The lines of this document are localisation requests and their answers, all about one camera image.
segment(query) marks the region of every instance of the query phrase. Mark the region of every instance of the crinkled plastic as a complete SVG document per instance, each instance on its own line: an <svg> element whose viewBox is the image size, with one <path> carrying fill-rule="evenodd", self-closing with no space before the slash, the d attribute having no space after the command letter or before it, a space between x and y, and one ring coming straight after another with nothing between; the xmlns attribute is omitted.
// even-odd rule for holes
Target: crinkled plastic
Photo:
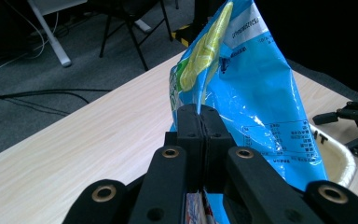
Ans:
<svg viewBox="0 0 358 224"><path fill-rule="evenodd" d="M290 185L327 179L292 70L253 0L218 9L172 69L170 99L173 129L181 105L209 105Z"/></svg>

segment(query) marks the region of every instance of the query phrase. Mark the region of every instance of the wooden table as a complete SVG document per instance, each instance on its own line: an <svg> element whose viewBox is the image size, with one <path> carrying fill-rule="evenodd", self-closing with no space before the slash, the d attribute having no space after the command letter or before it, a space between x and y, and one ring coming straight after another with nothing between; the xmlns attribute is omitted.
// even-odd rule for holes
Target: wooden table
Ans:
<svg viewBox="0 0 358 224"><path fill-rule="evenodd" d="M167 62L0 154L0 223L62 223L78 195L100 179L129 184L163 145L172 115ZM348 99L295 73L309 118ZM342 143L358 136L351 120L318 126ZM358 194L357 173L350 189Z"/></svg>

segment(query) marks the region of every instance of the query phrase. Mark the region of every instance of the gray carpet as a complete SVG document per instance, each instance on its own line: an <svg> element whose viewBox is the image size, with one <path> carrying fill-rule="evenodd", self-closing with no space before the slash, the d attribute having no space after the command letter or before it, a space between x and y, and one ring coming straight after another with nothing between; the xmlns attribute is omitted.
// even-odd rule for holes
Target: gray carpet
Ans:
<svg viewBox="0 0 358 224"><path fill-rule="evenodd" d="M173 0L166 1L172 30L189 24L193 19L193 1L180 0L175 8ZM159 7L144 18L153 25L159 18ZM90 15L85 21L68 22L67 34L59 37L63 48L72 60L70 67L60 65L51 46L46 44L42 54L20 58L4 65L11 59L0 61L0 95L24 91L51 89L87 89L71 91L88 102L103 96L107 91L123 85L141 75L145 70L125 28L108 40L103 58L99 58L102 42L104 15ZM171 42L165 26L161 25L141 47L149 68L170 59L186 49L179 41ZM289 62L294 70L310 77L334 91L353 100L358 93L349 90L326 74L311 71L300 64ZM0 152L37 133L50 124L86 105L76 95L64 93L7 98L0 100Z"/></svg>

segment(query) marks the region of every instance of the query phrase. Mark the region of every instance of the snack bag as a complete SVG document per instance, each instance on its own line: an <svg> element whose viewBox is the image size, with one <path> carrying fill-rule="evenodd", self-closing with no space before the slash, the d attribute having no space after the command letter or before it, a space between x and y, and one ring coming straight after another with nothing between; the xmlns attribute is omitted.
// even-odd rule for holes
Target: snack bag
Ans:
<svg viewBox="0 0 358 224"><path fill-rule="evenodd" d="M172 69L170 99L173 130L181 105L208 105L290 185L327 179L292 70L253 0L217 10Z"/></svg>

